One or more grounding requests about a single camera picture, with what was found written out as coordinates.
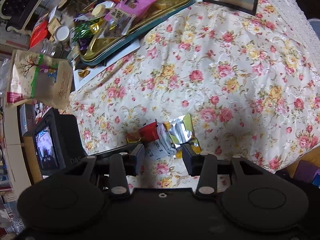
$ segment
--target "black electronic device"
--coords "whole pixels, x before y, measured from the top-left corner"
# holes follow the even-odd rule
[[[50,176],[79,162],[86,153],[76,117],[51,108],[35,127],[33,143],[42,175]]]
[[[21,193],[17,208],[27,228],[16,239],[313,239],[299,224],[308,210],[300,188],[239,155],[221,161],[188,144],[182,152],[188,173],[200,175],[195,192],[135,188],[130,194],[126,175],[140,170],[142,144],[87,156]],[[218,174],[231,178],[223,193]]]

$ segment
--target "pink snack bag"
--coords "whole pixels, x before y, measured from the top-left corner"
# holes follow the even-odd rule
[[[155,1],[156,0],[120,0],[120,3],[118,3],[104,19],[109,21],[112,18],[120,18],[123,14],[134,14],[136,18],[139,19]]]

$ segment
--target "gray box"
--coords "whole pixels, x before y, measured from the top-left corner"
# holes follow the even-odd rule
[[[20,127],[22,136],[32,136],[32,131],[36,126],[35,106],[23,104],[20,107]]]

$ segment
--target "digital screen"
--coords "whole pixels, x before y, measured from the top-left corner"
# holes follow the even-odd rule
[[[59,166],[53,149],[50,128],[48,126],[36,135],[36,144],[41,169],[57,169]]]

